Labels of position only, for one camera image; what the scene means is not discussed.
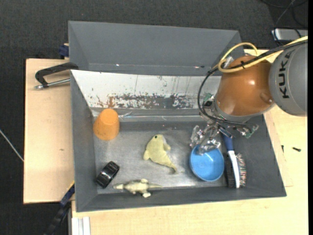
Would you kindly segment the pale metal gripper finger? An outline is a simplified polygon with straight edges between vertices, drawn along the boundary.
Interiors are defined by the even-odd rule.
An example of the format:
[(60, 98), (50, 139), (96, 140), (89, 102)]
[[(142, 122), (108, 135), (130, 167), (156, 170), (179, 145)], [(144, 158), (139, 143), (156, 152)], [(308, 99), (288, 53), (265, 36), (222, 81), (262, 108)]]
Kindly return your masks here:
[(196, 125), (192, 130), (190, 147), (194, 148), (196, 145), (200, 144), (203, 141), (204, 134), (205, 132)]
[(198, 154), (203, 155), (206, 152), (210, 152), (214, 149), (219, 148), (221, 143), (217, 141), (216, 139), (208, 139), (206, 141), (203, 141), (198, 148)]

